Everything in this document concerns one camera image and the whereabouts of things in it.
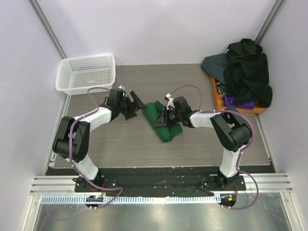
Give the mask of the green t shirt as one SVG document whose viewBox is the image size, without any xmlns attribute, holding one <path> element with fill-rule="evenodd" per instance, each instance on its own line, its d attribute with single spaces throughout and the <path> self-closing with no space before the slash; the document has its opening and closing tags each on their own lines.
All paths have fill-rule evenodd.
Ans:
<svg viewBox="0 0 308 231">
<path fill-rule="evenodd" d="M 155 127 L 157 119 L 160 116 L 161 109 L 165 107 L 159 101 L 147 103 L 142 110 L 145 118 L 149 122 L 152 129 L 156 132 L 162 142 L 172 141 L 176 136 L 180 135 L 183 130 L 180 124 L 175 124 L 173 127 Z"/>
</svg>

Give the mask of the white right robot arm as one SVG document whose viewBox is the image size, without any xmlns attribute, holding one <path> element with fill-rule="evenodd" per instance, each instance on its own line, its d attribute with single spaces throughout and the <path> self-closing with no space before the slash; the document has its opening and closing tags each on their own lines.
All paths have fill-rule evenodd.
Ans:
<svg viewBox="0 0 308 231">
<path fill-rule="evenodd" d="M 160 110 L 156 127 L 172 127 L 181 123 L 188 128 L 213 128 L 223 146 L 223 158 L 218 170 L 217 183 L 223 190 L 230 189 L 239 176 L 243 150 L 253 138 L 253 127 L 235 109 L 205 112 L 192 110 L 183 96 L 165 97 L 167 106 Z"/>
</svg>

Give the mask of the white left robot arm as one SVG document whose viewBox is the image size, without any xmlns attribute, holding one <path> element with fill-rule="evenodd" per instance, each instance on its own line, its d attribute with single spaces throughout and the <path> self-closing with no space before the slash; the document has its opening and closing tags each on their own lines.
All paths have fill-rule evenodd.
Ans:
<svg viewBox="0 0 308 231">
<path fill-rule="evenodd" d="M 124 87 L 112 88 L 104 103 L 96 104 L 94 110 L 75 117 L 64 116 L 58 126 L 52 151 L 72 165 L 81 178 L 86 180 L 86 187 L 92 192 L 102 188 L 103 177 L 88 155 L 90 133 L 104 124 L 110 123 L 120 114 L 126 120 L 137 116 L 136 112 L 146 108 L 134 91 L 132 99 Z"/>
</svg>

